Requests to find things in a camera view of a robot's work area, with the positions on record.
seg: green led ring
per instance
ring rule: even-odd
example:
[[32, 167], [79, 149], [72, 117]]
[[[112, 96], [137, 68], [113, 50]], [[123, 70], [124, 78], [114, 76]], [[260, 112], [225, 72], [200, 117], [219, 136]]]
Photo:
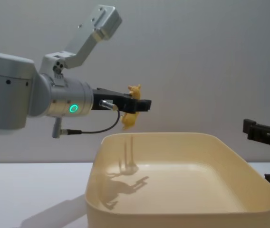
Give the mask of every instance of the green led ring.
[[72, 106], [70, 106], [69, 108], [69, 112], [70, 113], [74, 113], [78, 110], [78, 105], [77, 104], [73, 104]]

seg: metal cylinder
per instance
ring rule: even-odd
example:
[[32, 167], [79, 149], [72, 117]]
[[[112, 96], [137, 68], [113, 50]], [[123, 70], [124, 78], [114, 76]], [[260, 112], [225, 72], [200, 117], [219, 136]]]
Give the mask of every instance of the metal cylinder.
[[35, 79], [30, 116], [78, 116], [86, 115], [93, 106], [93, 90], [86, 82], [64, 78], [64, 86], [57, 86], [48, 75]]
[[61, 135], [61, 123], [62, 123], [62, 118], [61, 117], [56, 117], [54, 127], [53, 127], [53, 134], [52, 134], [52, 137], [54, 139], [60, 138], [60, 135]]
[[32, 60], [0, 54], [0, 129], [25, 126], [36, 74]]
[[118, 110], [117, 105], [115, 105], [115, 104], [113, 104], [113, 103], [111, 103], [111, 102], [108, 102], [108, 101], [106, 101], [106, 100], [101, 100], [101, 101], [99, 102], [99, 105], [100, 105], [101, 107], [107, 108], [107, 109], [109, 109], [109, 110], [113, 110], [113, 111], [117, 111], [117, 110]]

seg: white surface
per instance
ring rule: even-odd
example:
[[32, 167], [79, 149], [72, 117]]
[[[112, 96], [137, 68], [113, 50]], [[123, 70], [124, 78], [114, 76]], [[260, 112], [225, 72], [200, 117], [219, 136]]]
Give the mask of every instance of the white surface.
[[[270, 163], [251, 163], [261, 175]], [[91, 163], [0, 164], [0, 228], [87, 228]]]
[[[0, 0], [0, 52], [39, 67], [99, 3], [117, 6], [123, 23], [66, 76], [121, 92], [141, 83], [153, 103], [134, 131], [210, 133], [248, 161], [270, 161], [270, 146], [242, 133], [244, 118], [270, 124], [270, 0]], [[115, 118], [95, 111], [63, 126], [99, 130]], [[57, 140], [53, 123], [29, 119], [0, 136], [0, 162], [92, 161], [102, 138], [121, 129]]]

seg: white table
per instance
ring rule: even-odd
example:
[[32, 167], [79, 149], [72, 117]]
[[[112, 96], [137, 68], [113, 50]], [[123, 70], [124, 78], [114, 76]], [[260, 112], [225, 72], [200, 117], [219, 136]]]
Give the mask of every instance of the white table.
[[[251, 163], [261, 175], [270, 163]], [[87, 228], [92, 163], [0, 164], [0, 228]]]

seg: yellow toy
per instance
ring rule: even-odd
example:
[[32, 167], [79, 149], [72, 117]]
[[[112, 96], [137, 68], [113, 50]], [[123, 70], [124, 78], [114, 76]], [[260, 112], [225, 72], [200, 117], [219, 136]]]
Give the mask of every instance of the yellow toy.
[[[141, 88], [140, 84], [138, 86], [129, 85], [127, 88], [130, 90], [130, 95], [132, 98], [140, 99], [140, 88]], [[135, 125], [138, 114], [139, 112], [136, 112], [135, 114], [125, 113], [124, 116], [121, 117], [121, 122], [124, 125], [122, 129], [127, 130], [133, 127]]]

